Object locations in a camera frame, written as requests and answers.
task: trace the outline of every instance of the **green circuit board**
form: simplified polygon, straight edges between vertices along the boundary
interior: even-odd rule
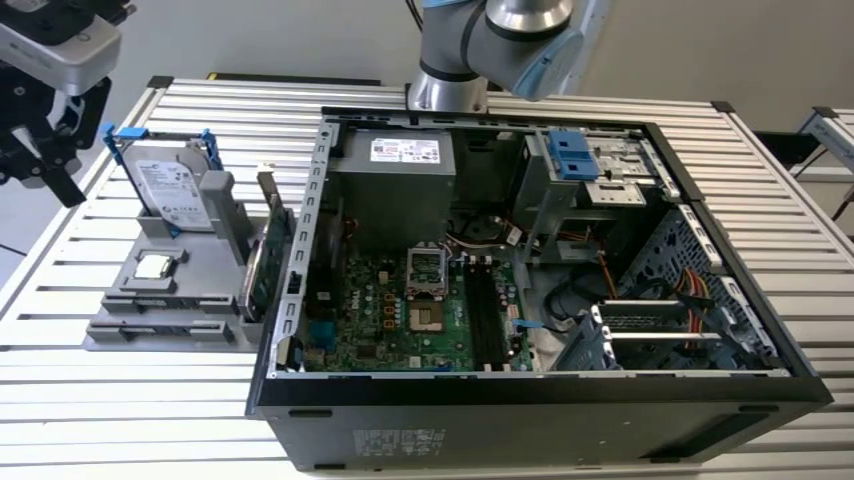
[[[333,372],[475,370],[463,268],[462,262],[449,263],[449,289],[442,301],[407,299],[406,257],[353,256],[335,320],[335,346],[326,351],[309,349],[309,368]],[[507,305],[522,312],[509,264],[497,264],[493,278],[499,299],[495,308],[510,351]],[[531,369],[527,341],[521,346],[507,362],[511,370]]]

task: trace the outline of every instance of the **ram slot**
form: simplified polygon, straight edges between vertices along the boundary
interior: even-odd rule
[[[479,370],[487,370],[489,365],[490,370],[501,371],[507,359],[490,265],[467,265],[465,282],[475,365]]]

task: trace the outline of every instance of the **slotted metal surface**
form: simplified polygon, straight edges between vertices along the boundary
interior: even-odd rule
[[[854,172],[854,110],[816,107],[800,132],[812,134]],[[817,167],[816,170],[830,170],[832,175],[840,175],[833,167]]]
[[[286,203],[298,208],[323,105],[401,108],[403,92],[178,80],[146,92],[126,124],[179,132],[210,128],[238,180],[235,197],[264,215],[255,165],[275,164]],[[531,104],[505,94],[494,94],[491,110],[659,124],[836,403],[702,466],[394,477],[854,478],[853,247],[738,117],[707,103],[563,97]],[[266,423],[243,419],[254,355],[75,348],[139,233],[139,202],[106,156],[87,183],[90,201],[60,212],[0,291],[0,345],[11,346],[0,353],[0,478],[302,478]]]

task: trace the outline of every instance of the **motherboard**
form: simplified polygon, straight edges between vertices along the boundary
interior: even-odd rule
[[[513,325],[522,308],[510,264],[474,264],[469,256],[446,262],[445,251],[438,261],[429,249],[413,250],[409,257],[349,258],[335,318],[311,324],[307,369],[530,370],[527,339]],[[415,292],[414,279],[434,286],[445,280],[442,291]],[[485,332],[487,319],[494,330]]]

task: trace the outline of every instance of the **white wall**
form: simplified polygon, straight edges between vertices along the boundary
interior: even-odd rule
[[[582,95],[727,100],[756,129],[854,106],[850,0],[613,0]]]
[[[136,0],[122,25],[107,118],[119,121],[152,75],[208,72],[411,81],[421,35],[403,0]]]

